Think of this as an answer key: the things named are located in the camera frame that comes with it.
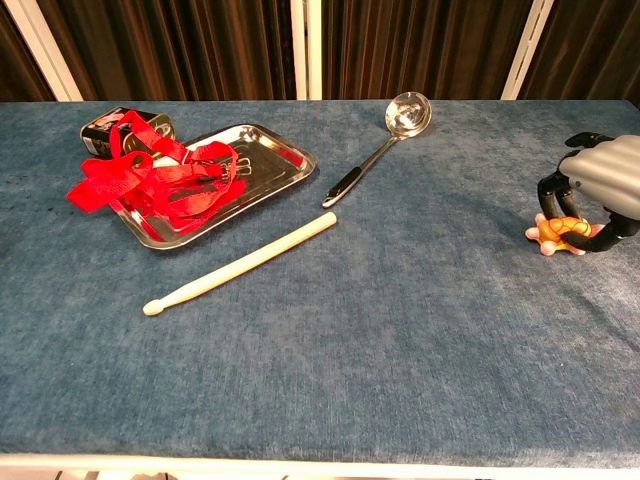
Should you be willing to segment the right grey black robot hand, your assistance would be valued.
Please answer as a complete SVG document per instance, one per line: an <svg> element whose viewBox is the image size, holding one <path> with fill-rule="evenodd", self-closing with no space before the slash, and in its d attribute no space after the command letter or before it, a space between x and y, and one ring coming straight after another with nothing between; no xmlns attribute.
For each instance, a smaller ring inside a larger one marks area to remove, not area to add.
<svg viewBox="0 0 640 480"><path fill-rule="evenodd" d="M581 132L565 144L572 151L538 182L541 212L525 236L546 256L561 250L602 252L634 236L639 231L639 137ZM582 217L575 191L599 203L609 222L592 225Z"/></svg>

